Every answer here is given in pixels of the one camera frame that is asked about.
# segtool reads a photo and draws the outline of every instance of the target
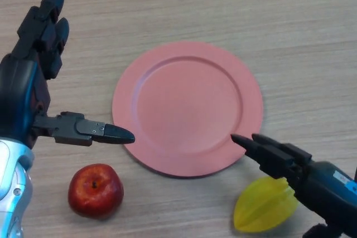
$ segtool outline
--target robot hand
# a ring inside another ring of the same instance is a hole
[[[357,237],[357,184],[330,162],[314,162],[312,155],[289,143],[260,134],[251,139],[231,135],[260,170],[277,179],[285,177],[295,197],[317,213],[326,225],[312,227],[303,238],[337,238],[342,233]]]
[[[86,120],[83,114],[47,116],[47,80],[55,79],[62,67],[69,35],[68,21],[58,21],[63,4],[42,0],[39,7],[31,7],[17,31],[18,42],[0,63],[0,238],[23,237],[21,221],[32,196],[28,172],[37,137],[82,146],[135,141],[130,131]]]

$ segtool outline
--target red apple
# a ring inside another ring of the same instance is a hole
[[[68,203],[72,210],[80,216],[98,220],[111,217],[123,197],[123,184],[107,164],[90,164],[78,170],[68,189]]]

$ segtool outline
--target sticker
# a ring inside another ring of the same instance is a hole
[[[345,187],[353,192],[355,195],[357,195],[357,183],[350,180],[349,178],[346,178],[346,176],[342,175],[340,172],[335,171],[334,173],[334,178],[338,179],[340,182],[342,182]]]
[[[334,178],[338,179],[340,182],[342,182],[344,185],[349,183],[351,180],[346,178],[344,175],[342,175],[340,172],[335,171],[334,173]]]

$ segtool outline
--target pink plate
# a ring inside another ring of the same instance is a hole
[[[257,81],[230,52],[202,42],[162,45],[122,75],[113,98],[115,125],[136,136],[126,148],[157,172],[200,177],[245,150],[231,133],[250,136],[263,120]]]

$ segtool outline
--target wood grain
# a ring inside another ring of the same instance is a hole
[[[3,55],[39,2],[0,0]],[[111,122],[115,85],[137,56],[169,41],[211,42],[238,55],[258,79],[262,133],[354,174],[357,0],[66,0],[62,15],[71,32],[60,75],[49,82],[51,115],[79,111]],[[148,172],[114,145],[82,148],[44,138],[34,152],[26,237],[248,237],[232,230],[231,213],[240,192],[263,176],[249,159],[192,181]],[[112,165],[126,191],[120,212],[102,223],[79,218],[66,200],[73,174],[96,162]],[[256,237],[298,238],[318,222],[300,206],[282,226]]]

